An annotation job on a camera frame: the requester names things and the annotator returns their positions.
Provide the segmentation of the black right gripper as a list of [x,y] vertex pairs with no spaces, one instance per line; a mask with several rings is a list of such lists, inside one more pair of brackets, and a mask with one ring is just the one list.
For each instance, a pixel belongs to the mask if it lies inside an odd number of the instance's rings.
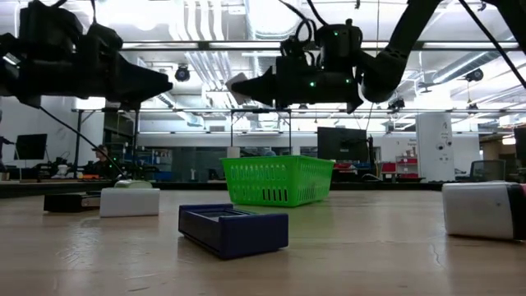
[[347,105],[352,113],[364,101],[351,70],[332,71],[307,64],[305,58],[278,57],[276,71],[269,67],[261,76],[248,79],[240,73],[229,81],[235,100],[252,99],[265,105],[287,108],[291,104]]

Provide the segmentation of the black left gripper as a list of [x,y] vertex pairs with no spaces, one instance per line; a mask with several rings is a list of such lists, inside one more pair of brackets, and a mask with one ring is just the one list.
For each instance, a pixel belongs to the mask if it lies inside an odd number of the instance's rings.
[[173,88],[166,74],[128,62],[114,51],[87,49],[64,53],[36,48],[15,53],[15,97],[38,108],[43,96],[106,97],[104,110],[134,111]]

